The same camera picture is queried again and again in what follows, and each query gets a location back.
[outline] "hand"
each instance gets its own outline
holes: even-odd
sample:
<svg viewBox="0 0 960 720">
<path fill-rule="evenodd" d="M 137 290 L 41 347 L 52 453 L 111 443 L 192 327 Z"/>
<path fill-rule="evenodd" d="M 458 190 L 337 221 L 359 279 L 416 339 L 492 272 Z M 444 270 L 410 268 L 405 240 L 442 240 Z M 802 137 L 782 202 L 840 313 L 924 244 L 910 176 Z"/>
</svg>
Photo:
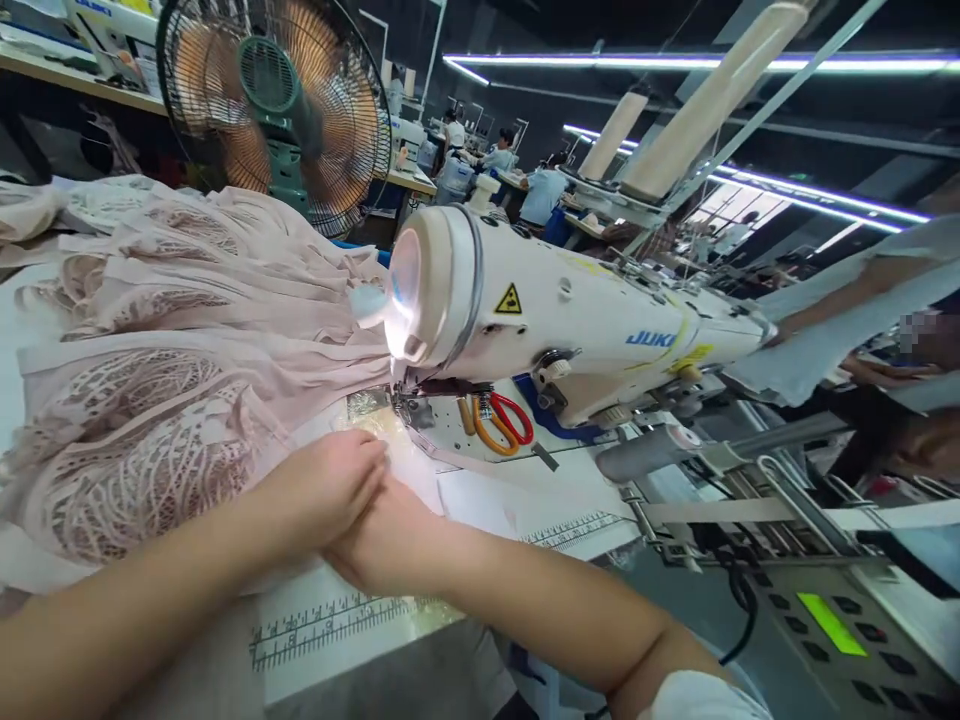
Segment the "hand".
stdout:
<svg viewBox="0 0 960 720">
<path fill-rule="evenodd" d="M 434 515 L 387 473 L 363 517 L 324 552 L 344 580 L 371 595 L 440 592 L 451 562 L 450 541 L 463 526 Z"/>
<path fill-rule="evenodd" d="M 364 431 L 325 435 L 278 465 L 250 494 L 287 551 L 321 550 L 366 509 L 387 472 L 387 444 Z"/>
</svg>

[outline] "blue shirt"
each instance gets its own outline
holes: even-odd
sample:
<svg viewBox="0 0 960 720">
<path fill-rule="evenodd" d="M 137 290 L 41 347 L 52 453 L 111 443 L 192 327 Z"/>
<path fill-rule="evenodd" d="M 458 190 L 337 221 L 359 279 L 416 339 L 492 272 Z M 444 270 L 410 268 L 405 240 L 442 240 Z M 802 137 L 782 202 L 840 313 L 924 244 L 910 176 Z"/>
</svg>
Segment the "blue shirt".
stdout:
<svg viewBox="0 0 960 720">
<path fill-rule="evenodd" d="M 520 208 L 520 219 L 546 225 L 567 187 L 567 179 L 559 170 L 538 170 L 527 178 L 527 182 L 530 191 Z"/>
</svg>

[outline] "orange scissors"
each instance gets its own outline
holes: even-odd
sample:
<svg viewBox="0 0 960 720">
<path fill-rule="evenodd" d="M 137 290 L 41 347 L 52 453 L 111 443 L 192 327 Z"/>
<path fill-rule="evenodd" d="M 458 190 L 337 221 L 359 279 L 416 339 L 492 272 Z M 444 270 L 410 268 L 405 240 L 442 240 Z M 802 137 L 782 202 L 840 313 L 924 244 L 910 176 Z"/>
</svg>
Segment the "orange scissors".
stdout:
<svg viewBox="0 0 960 720">
<path fill-rule="evenodd" d="M 477 436 L 483 441 L 483 444 L 488 448 L 493 450 L 498 455 L 504 455 L 510 457 L 516 455 L 520 450 L 521 445 L 529 445 L 533 442 L 533 423 L 530 422 L 530 418 L 527 417 L 527 414 L 523 411 L 517 403 L 511 400 L 508 397 L 504 397 L 500 393 L 490 393 L 490 405 L 493 407 L 493 421 L 494 427 L 497 428 L 503 436 L 507 439 L 507 445 L 501 445 L 487 432 L 486 428 L 483 426 L 483 421 L 480 418 L 480 401 L 477 400 L 476 396 L 473 398 L 473 424 L 477 430 Z M 513 423 L 510 421 L 510 417 L 507 415 L 506 408 L 509 408 L 513 411 L 520 419 L 521 425 L 523 425 L 523 434 L 521 435 L 517 432 L 517 429 L 513 426 Z"/>
</svg>

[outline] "warning label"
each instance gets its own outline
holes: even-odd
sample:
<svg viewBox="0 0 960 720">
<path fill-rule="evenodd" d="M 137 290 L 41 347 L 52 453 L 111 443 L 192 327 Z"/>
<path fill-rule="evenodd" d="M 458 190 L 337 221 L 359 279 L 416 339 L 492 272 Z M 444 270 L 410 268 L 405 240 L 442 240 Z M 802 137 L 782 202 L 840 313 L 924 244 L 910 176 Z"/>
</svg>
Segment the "warning label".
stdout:
<svg viewBox="0 0 960 720">
<path fill-rule="evenodd" d="M 497 305 L 495 313 L 500 315 L 519 315 L 523 312 L 520 309 L 520 296 L 517 294 L 517 286 L 510 283 L 507 292 L 503 294 L 503 299 Z"/>
</svg>

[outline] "measuring tape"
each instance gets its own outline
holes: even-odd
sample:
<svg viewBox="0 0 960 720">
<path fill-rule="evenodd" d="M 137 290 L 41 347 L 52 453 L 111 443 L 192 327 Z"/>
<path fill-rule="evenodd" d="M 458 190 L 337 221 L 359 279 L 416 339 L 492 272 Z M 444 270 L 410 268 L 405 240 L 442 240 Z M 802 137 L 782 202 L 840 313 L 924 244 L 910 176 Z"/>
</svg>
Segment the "measuring tape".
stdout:
<svg viewBox="0 0 960 720">
<path fill-rule="evenodd" d="M 563 552 L 606 528 L 626 522 L 629 521 L 610 513 L 595 512 L 543 528 L 520 540 Z M 254 672 L 272 670 L 398 618 L 443 605 L 434 598 L 381 598 L 360 592 L 341 596 L 254 627 L 250 661 Z"/>
</svg>

